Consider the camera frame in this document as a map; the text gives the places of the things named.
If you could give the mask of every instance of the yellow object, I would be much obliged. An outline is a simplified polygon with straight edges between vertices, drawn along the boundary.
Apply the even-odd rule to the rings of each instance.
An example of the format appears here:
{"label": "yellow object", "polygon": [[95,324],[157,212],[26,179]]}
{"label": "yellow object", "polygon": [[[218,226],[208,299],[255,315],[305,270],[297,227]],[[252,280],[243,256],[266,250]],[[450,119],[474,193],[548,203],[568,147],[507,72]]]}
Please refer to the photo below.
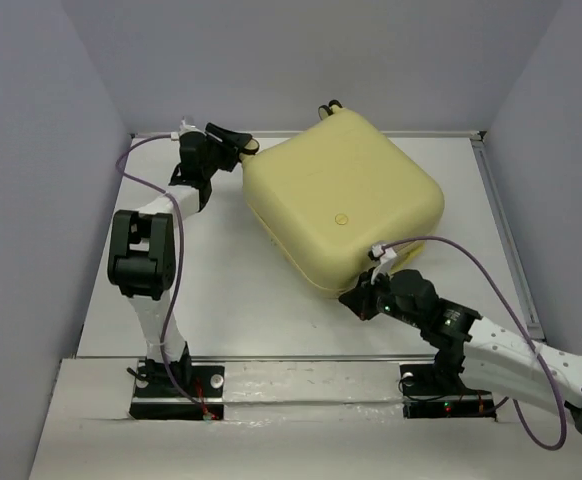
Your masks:
{"label": "yellow object", "polygon": [[[322,294],[353,287],[374,243],[435,230],[438,184],[357,113],[333,115],[243,159],[244,196],[287,259]],[[401,267],[421,242],[399,249]]]}

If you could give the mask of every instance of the white tabletop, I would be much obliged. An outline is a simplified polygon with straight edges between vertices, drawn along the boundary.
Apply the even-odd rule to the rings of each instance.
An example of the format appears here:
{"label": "white tabletop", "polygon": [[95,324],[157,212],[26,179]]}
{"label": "white tabletop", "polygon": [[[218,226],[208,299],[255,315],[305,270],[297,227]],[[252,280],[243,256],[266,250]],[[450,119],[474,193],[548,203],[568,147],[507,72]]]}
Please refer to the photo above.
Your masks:
{"label": "white tabletop", "polygon": [[[262,138],[263,148],[284,139]],[[473,252],[513,308],[521,307],[469,139],[395,138],[441,186],[446,207],[437,233]],[[177,143],[137,149],[127,171],[166,186],[179,160]],[[175,315],[195,356],[414,355],[433,353],[418,331],[384,315],[359,321],[335,300],[321,298],[273,246],[241,193],[239,168],[213,179],[205,210],[185,222],[183,288]],[[116,210],[155,197],[123,181]],[[139,323],[106,275],[108,240],[93,290],[79,357],[142,356]],[[478,270],[462,254],[429,243],[412,264],[438,293],[514,329]]]}
{"label": "white tabletop", "polygon": [[[134,364],[63,362],[32,480],[582,478],[582,437],[541,450],[510,406],[498,422],[405,420],[395,363],[229,363],[226,420],[210,424],[127,418]],[[556,417],[525,411],[555,441]]]}

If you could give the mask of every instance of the wall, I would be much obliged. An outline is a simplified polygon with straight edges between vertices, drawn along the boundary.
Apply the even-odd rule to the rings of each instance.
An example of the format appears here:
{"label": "wall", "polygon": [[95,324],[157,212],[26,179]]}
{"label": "wall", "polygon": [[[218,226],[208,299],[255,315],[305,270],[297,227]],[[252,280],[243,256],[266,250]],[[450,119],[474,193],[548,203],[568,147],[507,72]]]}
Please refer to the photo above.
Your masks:
{"label": "wall", "polygon": [[63,2],[132,131],[300,130],[332,98],[382,129],[486,129],[560,4]]}
{"label": "wall", "polygon": [[582,0],[556,14],[486,145],[547,339],[582,354]]}
{"label": "wall", "polygon": [[56,0],[0,0],[0,480],[28,477],[128,136]]}

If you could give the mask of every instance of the purple hose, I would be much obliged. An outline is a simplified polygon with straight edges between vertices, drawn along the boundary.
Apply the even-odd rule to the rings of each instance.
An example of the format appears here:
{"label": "purple hose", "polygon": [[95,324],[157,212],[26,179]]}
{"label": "purple hose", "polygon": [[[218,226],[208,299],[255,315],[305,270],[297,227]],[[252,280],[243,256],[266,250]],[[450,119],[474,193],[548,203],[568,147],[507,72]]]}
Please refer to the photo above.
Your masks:
{"label": "purple hose", "polygon": [[[553,375],[551,374],[551,370],[549,369],[549,366],[547,365],[547,362],[544,360],[542,355],[540,355],[537,352],[537,350],[535,348],[535,344],[533,343],[533,340],[531,339],[531,337],[527,333],[527,330],[524,328],[524,325],[522,325],[522,322],[520,321],[518,316],[513,311],[513,308],[511,308],[511,305],[509,304],[509,302],[507,302],[507,299],[504,298],[504,295],[502,294],[502,292],[500,291],[498,286],[493,281],[493,278],[491,278],[491,275],[489,275],[489,272],[487,272],[486,268],[484,268],[484,265],[482,265],[480,263],[480,261],[471,252],[469,252],[466,248],[464,248],[462,245],[454,242],[453,240],[449,240],[448,238],[438,237],[438,236],[434,236],[434,235],[423,235],[423,236],[418,236],[418,237],[405,238],[404,240],[398,240],[396,242],[391,242],[391,243],[384,245],[383,250],[386,250],[387,248],[393,248],[393,247],[398,246],[398,245],[403,245],[405,243],[425,241],[425,240],[434,240],[436,242],[446,243],[447,245],[451,245],[452,247],[460,250],[467,257],[469,257],[469,259],[475,264],[475,266],[478,267],[478,269],[482,272],[482,275],[484,275],[484,278],[486,278],[487,282],[489,282],[489,285],[491,285],[491,288],[493,289],[495,294],[500,299],[500,302],[502,302],[502,305],[504,306],[504,308],[507,310],[507,312],[509,312],[509,315],[511,315],[513,322],[518,327],[518,330],[520,330],[520,334],[522,335],[522,337],[526,341],[527,345],[529,346],[529,348],[531,349],[533,354],[537,357],[538,362],[540,363],[540,366],[542,367],[542,370],[544,371],[545,375],[547,376],[547,379],[549,380],[549,385],[551,386],[551,391],[553,392],[553,396],[555,398],[555,403],[558,406],[558,417],[560,418],[560,438],[558,439],[558,442],[555,445],[547,445],[545,443],[542,443],[533,434],[533,432],[531,432],[531,428],[529,427],[529,424],[527,423],[526,419],[524,418],[524,415],[522,414],[522,410],[520,408],[520,404],[518,403],[517,400],[513,400],[515,410],[518,413],[518,417],[520,417],[520,423],[522,423],[522,427],[527,432],[529,437],[531,437],[531,440],[533,440],[538,446],[540,446],[546,450],[559,450],[559,449],[561,449],[562,446],[564,445],[564,442],[567,439],[567,415],[566,415],[566,412],[564,409],[564,399],[562,398],[562,394],[560,393],[560,389],[558,387],[558,384],[554,380]],[[504,399],[502,402],[500,402],[500,404],[498,405],[498,408],[500,406],[504,405],[506,400],[507,399]]]}
{"label": "purple hose", "polygon": [[115,162],[115,168],[124,178],[128,178],[129,180],[132,180],[136,183],[139,183],[140,185],[144,185],[145,187],[149,187],[149,188],[155,190],[156,192],[161,193],[162,195],[167,197],[171,201],[171,203],[173,204],[173,210],[175,211],[175,216],[176,216],[176,220],[178,223],[178,233],[180,235],[179,251],[178,251],[178,270],[177,270],[177,273],[175,276],[175,286],[173,287],[173,297],[171,298],[171,303],[169,304],[169,308],[167,309],[167,318],[164,319],[164,324],[162,325],[162,332],[160,334],[160,354],[162,355],[162,362],[164,363],[164,369],[166,370],[167,376],[169,377],[169,380],[171,380],[173,387],[184,398],[190,400],[193,403],[197,403],[198,405],[201,405],[200,400],[193,398],[191,395],[189,395],[187,392],[185,392],[184,389],[178,384],[178,381],[176,380],[175,375],[173,375],[173,372],[171,371],[171,367],[169,366],[169,358],[167,357],[167,353],[164,350],[164,338],[166,337],[166,334],[167,334],[167,328],[169,327],[169,322],[171,321],[171,315],[173,314],[173,308],[175,307],[175,301],[178,299],[178,293],[180,292],[180,283],[182,282],[182,269],[183,269],[183,264],[184,264],[184,222],[182,221],[182,212],[180,212],[180,207],[178,206],[178,202],[173,197],[173,195],[167,193],[167,191],[165,189],[158,187],[157,185],[155,185],[151,182],[147,182],[146,180],[143,180],[139,177],[136,177],[136,176],[133,176],[133,175],[126,173],[124,171],[124,165],[123,165],[125,160],[128,158],[129,154],[133,150],[138,148],[139,146],[144,145],[145,143],[152,142],[154,140],[163,140],[163,139],[167,139],[167,138],[170,139],[171,135],[169,135],[169,134],[155,135],[153,137],[149,137],[149,138],[145,138],[144,140],[140,140],[138,143],[136,143],[135,145],[132,145],[126,152],[124,152],[120,156],[120,158],[118,158],[118,160]]}

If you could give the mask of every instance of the purple cable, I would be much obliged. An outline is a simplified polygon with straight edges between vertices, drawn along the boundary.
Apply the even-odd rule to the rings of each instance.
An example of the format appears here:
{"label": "purple cable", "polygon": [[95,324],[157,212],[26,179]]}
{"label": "purple cable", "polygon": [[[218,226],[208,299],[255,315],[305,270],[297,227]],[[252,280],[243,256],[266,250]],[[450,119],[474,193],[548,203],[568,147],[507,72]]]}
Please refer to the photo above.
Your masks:
{"label": "purple cable", "polygon": [[200,400],[193,398],[184,389],[178,384],[178,381],[173,375],[171,371],[171,367],[169,366],[169,358],[167,357],[167,353],[164,350],[164,339],[167,334],[167,328],[169,327],[169,321],[171,320],[171,315],[173,314],[173,308],[175,307],[175,301],[178,299],[178,293],[180,292],[180,283],[182,281],[182,269],[184,263],[184,222],[182,221],[182,212],[180,212],[180,207],[178,206],[177,200],[173,197],[173,195],[167,193],[167,191],[157,185],[147,182],[139,177],[130,175],[124,171],[124,162],[128,158],[129,154],[135,150],[136,148],[144,145],[145,143],[152,142],[154,140],[163,140],[163,139],[170,139],[171,135],[163,134],[163,135],[155,135],[153,137],[145,138],[144,140],[140,140],[135,145],[132,145],[126,152],[124,152],[120,158],[115,162],[116,170],[124,177],[132,180],[140,185],[144,185],[145,187],[149,187],[152,190],[155,190],[158,193],[161,193],[165,197],[167,197],[171,203],[173,204],[173,210],[175,212],[176,220],[178,223],[178,233],[180,235],[180,243],[179,243],[179,252],[178,252],[178,270],[175,276],[175,286],[173,287],[173,297],[171,298],[171,303],[169,303],[169,308],[167,309],[167,318],[164,319],[164,324],[162,325],[162,332],[160,333],[160,355],[162,355],[162,362],[164,363],[164,369],[167,372],[167,376],[169,380],[173,384],[173,387],[177,390],[177,392],[182,395],[184,398],[190,400],[193,403],[198,405],[201,404]]}
{"label": "purple cable", "polygon": [[[393,247],[396,247],[398,245],[404,245],[406,243],[425,241],[425,240],[434,240],[436,242],[446,243],[447,245],[451,245],[452,247],[460,250],[467,257],[469,257],[469,259],[475,264],[475,266],[478,267],[478,269],[482,272],[482,275],[484,275],[484,278],[486,278],[487,282],[489,282],[489,285],[491,285],[491,288],[493,289],[495,294],[500,299],[500,302],[502,302],[502,305],[504,306],[504,308],[507,310],[507,312],[509,312],[509,315],[511,315],[513,322],[518,327],[518,330],[520,330],[520,334],[522,335],[522,338],[524,338],[527,345],[529,346],[529,348],[531,349],[533,354],[538,359],[538,362],[540,363],[542,370],[544,371],[545,375],[547,376],[547,379],[549,380],[549,385],[551,386],[551,391],[553,392],[553,396],[555,398],[555,403],[558,406],[558,417],[560,418],[560,438],[558,439],[558,442],[555,445],[547,445],[545,443],[542,443],[531,431],[529,424],[527,423],[526,419],[524,418],[524,415],[522,414],[522,409],[520,408],[520,404],[518,403],[518,401],[513,400],[513,405],[515,406],[515,410],[518,414],[518,417],[520,418],[520,423],[522,423],[522,427],[527,432],[529,437],[531,437],[531,440],[533,440],[538,446],[540,446],[546,450],[555,451],[555,450],[561,449],[562,446],[564,445],[564,442],[567,439],[567,415],[566,415],[566,412],[564,409],[564,399],[562,398],[562,394],[560,393],[560,389],[558,387],[558,384],[554,380],[553,375],[551,374],[551,370],[549,369],[549,366],[547,365],[547,362],[544,360],[542,355],[537,352],[537,350],[535,348],[535,344],[533,343],[533,340],[531,339],[531,337],[527,333],[526,329],[524,328],[524,325],[522,325],[522,322],[520,321],[518,316],[513,311],[513,308],[511,308],[511,305],[509,305],[509,302],[507,302],[507,299],[504,298],[504,295],[502,294],[502,292],[500,291],[498,286],[493,281],[493,278],[491,278],[491,275],[489,275],[489,272],[487,272],[487,269],[484,268],[484,265],[482,265],[480,263],[480,261],[471,252],[469,252],[466,248],[464,248],[459,243],[456,243],[453,240],[449,240],[448,238],[438,237],[438,236],[434,236],[434,235],[423,235],[423,236],[418,236],[418,237],[405,238],[404,240],[398,240],[396,242],[391,242],[391,243],[384,245],[383,251],[386,251],[386,249],[393,248]],[[500,408],[502,405],[504,405],[504,403],[506,403],[507,400],[508,400],[508,398],[505,398],[502,402],[500,402],[498,404],[498,406],[496,408]]]}

